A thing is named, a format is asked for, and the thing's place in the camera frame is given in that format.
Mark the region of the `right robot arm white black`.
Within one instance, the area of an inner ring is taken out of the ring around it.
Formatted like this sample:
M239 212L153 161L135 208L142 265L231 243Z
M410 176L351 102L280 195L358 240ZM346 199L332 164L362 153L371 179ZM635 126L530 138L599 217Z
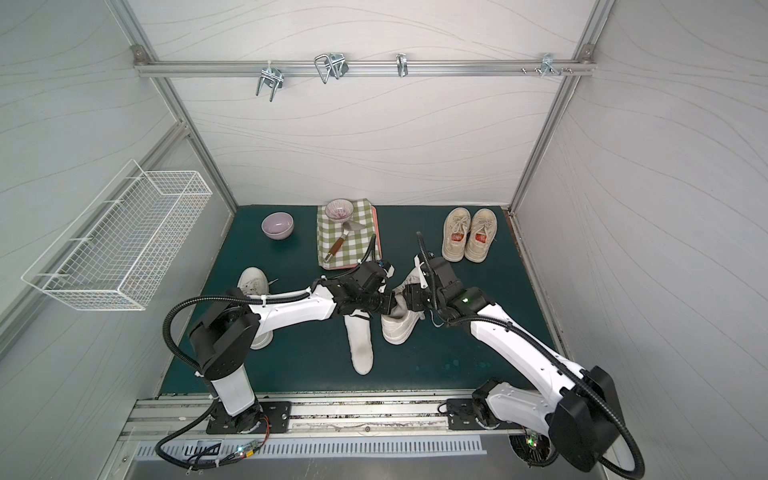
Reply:
M473 407L481 425L512 423L543 435L560 457L584 472L621 438L626 424L613 378L549 348L481 289L465 287L443 258L415 256L403 297L410 311L430 309L447 325L467 329L532 384L532 390L521 391L489 380L478 388Z

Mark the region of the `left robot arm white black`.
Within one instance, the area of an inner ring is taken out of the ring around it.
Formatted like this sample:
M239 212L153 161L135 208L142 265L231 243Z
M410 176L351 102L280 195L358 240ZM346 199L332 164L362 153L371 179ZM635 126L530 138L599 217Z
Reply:
M190 332L198 374L211 384L226 414L237 417L257 404L245 367L249 352L276 330L334 316L344 318L355 371L369 373L370 317L390 313L396 305L386 289L393 273L386 261L366 261L336 277L321 277L305 290L256 295L236 289L214 300Z

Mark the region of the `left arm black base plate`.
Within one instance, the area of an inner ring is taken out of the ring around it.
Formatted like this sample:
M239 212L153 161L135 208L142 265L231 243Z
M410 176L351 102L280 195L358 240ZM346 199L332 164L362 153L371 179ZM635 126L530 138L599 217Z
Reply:
M227 413L218 402L206 426L209 435L286 433L292 403L288 401L257 402L236 416Z

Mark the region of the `white insole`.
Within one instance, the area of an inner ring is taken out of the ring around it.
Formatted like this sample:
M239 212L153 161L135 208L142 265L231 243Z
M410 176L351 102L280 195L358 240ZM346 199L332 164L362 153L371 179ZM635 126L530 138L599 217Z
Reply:
M365 376L372 370L374 362L370 320L345 316L344 323L353 368L359 375Z

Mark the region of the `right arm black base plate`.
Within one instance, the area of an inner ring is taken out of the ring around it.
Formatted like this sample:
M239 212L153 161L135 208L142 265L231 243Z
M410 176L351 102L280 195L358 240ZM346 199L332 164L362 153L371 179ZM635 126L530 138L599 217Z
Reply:
M448 428L452 431L517 428L513 423L497 419L483 402L470 398L447 399L438 406L437 412L447 418Z

